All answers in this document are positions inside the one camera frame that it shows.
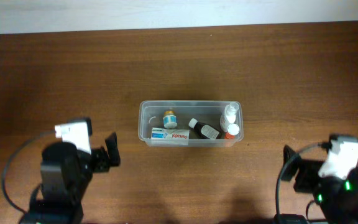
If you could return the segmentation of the white Panadol box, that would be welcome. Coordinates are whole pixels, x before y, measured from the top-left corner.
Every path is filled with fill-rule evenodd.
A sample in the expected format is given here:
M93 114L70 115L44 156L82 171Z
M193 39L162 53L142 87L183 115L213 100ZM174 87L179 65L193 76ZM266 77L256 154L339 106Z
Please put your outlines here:
M152 128L151 143L153 145L187 146L190 131L187 129Z

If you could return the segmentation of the small jar gold lid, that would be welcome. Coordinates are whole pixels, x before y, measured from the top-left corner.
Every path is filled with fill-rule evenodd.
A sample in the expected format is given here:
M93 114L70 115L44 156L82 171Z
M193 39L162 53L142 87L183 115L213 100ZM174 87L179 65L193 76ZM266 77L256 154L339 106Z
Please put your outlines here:
M168 110L164 112L163 126L166 129L175 129L177 127L177 117L174 111Z

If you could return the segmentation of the orange white tube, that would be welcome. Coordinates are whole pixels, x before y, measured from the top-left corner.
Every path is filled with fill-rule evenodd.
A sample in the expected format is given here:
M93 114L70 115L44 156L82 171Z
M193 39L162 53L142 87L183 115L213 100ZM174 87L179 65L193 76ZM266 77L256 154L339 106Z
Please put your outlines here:
M237 124L233 123L227 127L227 131L225 133L224 138L234 139L239 133L240 133L240 127Z

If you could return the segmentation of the white spray bottle clear cap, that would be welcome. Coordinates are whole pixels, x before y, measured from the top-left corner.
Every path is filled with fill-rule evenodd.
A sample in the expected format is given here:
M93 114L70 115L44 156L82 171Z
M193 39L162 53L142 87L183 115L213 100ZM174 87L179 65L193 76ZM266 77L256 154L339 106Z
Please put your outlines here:
M220 118L220 127L221 129L226 132L227 128L230 124L235 123L236 121L236 114L239 110L238 103L232 102L225 106L224 111Z

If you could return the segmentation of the clear plastic container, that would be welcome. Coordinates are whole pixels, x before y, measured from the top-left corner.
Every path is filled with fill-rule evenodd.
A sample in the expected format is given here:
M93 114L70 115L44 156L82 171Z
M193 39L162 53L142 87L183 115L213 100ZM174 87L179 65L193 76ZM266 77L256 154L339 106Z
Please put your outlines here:
M239 134L233 139L202 139L188 125L192 118L206 123L218 130L221 115L230 101L206 100L148 100L143 101L139 108L138 137L146 145L153 147L231 147L243 140L244 126L241 104L233 103L239 107L236 112L235 123L239 126ZM163 128L163 117L166 111L173 111L177 117L177 129L189 131L188 139L175 141L173 139L152 139L153 128Z

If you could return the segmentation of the dark brown syrup bottle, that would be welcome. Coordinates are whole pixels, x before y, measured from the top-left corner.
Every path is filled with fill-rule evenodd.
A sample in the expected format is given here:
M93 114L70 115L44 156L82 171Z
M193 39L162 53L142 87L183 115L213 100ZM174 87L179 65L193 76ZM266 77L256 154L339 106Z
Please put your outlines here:
M188 125L203 139L216 140L221 137L220 131L208 124L200 123L197 119L192 118Z

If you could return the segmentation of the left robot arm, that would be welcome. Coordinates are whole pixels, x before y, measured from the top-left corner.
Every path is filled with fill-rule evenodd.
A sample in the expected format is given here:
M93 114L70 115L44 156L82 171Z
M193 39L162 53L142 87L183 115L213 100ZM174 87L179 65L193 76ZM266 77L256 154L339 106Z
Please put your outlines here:
M71 142L55 142L42 152L42 182L32 192L29 210L20 224L80 224L81 201L94 173L108 172L121 164L117 135L105 139L106 145L91 154L78 150Z

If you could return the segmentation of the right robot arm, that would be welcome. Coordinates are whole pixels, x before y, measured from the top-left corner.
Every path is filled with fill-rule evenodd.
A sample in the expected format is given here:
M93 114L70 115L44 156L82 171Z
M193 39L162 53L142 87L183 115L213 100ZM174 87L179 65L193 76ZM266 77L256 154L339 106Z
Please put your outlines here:
M294 190L311 194L326 223L358 223L358 142L320 142L283 149L275 187L275 223L309 223L306 216L280 211L280 184L294 179Z

